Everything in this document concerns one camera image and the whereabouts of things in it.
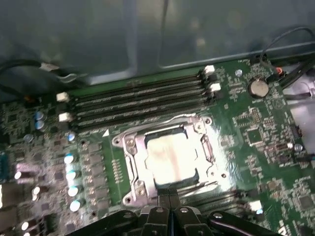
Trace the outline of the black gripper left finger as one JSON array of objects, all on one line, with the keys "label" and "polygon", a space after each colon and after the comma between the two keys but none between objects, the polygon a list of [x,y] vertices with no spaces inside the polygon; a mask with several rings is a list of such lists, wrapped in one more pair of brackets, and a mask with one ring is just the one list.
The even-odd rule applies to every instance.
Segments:
[{"label": "black gripper left finger", "polygon": [[70,236],[166,236],[170,215],[169,195],[159,195],[156,206],[145,206],[139,215],[131,210],[121,210]]}]

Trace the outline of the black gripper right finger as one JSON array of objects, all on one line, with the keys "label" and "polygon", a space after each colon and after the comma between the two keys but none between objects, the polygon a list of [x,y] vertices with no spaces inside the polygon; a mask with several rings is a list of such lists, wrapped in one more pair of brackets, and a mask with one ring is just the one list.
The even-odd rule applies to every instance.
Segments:
[{"label": "black gripper right finger", "polygon": [[183,236],[278,236],[272,230],[224,211],[205,217],[193,207],[183,206],[177,194],[170,195],[174,222]]}]

